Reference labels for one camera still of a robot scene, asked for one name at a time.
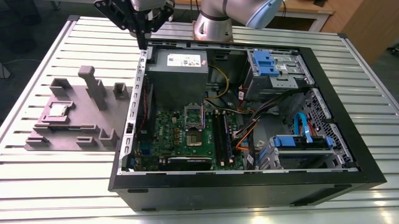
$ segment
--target white label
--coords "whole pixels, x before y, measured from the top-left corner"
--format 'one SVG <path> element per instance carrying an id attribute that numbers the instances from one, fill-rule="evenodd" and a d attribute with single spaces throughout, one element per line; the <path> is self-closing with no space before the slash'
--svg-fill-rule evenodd
<path id="1" fill-rule="evenodd" d="M 200 55 L 168 55 L 168 66 L 200 67 Z"/>
<path id="2" fill-rule="evenodd" d="M 286 70 L 286 67 L 284 65 L 276 65 L 276 69 Z"/>
<path id="3" fill-rule="evenodd" d="M 248 154 L 248 156 L 246 156 L 246 160 L 248 160 L 248 162 L 250 163 L 250 165 L 253 165 L 253 158 L 252 158 L 252 156 Z"/>
<path id="4" fill-rule="evenodd" d="M 237 92 L 237 99 L 244 100 L 244 92 L 242 91 Z"/>

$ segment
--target gray 3d printed holder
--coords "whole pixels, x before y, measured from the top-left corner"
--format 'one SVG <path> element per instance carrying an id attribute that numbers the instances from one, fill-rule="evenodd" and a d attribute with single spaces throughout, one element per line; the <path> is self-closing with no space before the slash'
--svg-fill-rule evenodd
<path id="1" fill-rule="evenodd" d="M 124 83 L 104 86 L 94 68 L 81 66 L 85 86 L 56 78 L 52 95 L 26 139 L 25 149 L 37 151 L 113 151 L 124 131 L 132 88 Z"/>

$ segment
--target yellow wire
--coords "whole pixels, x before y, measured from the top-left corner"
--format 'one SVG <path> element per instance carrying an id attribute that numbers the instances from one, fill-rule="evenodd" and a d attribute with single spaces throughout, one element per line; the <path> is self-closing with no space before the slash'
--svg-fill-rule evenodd
<path id="1" fill-rule="evenodd" d="M 214 96 L 214 97 L 206 97 L 205 99 L 216 99 L 216 98 L 218 98 L 218 97 L 221 97 L 225 93 L 226 93 L 226 91 L 228 91 L 228 78 L 226 78 L 226 75 L 224 74 L 224 72 L 216 67 L 216 66 L 213 66 L 213 65 L 208 65 L 209 67 L 212 67 L 212 68 L 214 68 L 220 73 L 221 73 L 221 75 L 224 76 L 224 78 L 225 78 L 225 90 L 222 91 L 222 93 L 220 93 L 217 96 Z"/>

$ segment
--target floor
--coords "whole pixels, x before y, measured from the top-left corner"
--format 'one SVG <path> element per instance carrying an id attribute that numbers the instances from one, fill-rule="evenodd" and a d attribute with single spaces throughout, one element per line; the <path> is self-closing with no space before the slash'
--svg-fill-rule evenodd
<path id="1" fill-rule="evenodd" d="M 26 54 L 16 55 L 8 51 L 0 43 L 0 61 L 2 63 L 18 59 L 41 60 L 69 15 L 101 16 L 90 4 L 62 2 L 61 9 L 53 11 L 49 1 L 37 0 L 36 6 L 42 18 L 40 24 L 29 27 L 37 42 L 36 49 Z M 174 19 L 180 22 L 189 22 L 189 16 L 189 10 L 178 10 L 174 13 Z M 10 80 L 0 79 L 0 124 L 9 113 L 37 66 L 37 61 L 17 61 L 5 65 L 6 69 L 13 74 L 13 78 Z M 385 51 L 372 65 L 372 69 L 393 97 L 399 100 L 399 56 L 392 56 L 389 52 Z"/>

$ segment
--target motherboard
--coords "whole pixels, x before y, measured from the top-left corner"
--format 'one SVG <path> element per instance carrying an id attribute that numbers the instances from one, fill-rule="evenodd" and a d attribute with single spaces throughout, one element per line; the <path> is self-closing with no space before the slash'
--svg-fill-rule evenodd
<path id="1" fill-rule="evenodd" d="M 242 170 L 242 154 L 233 152 L 230 135 L 237 130 L 236 116 L 217 111 L 204 112 L 188 106 L 184 110 L 157 110 L 154 134 L 150 143 L 138 144 L 141 156 L 136 157 L 142 171 L 162 170 L 166 160 L 197 163 L 210 170 Z"/>

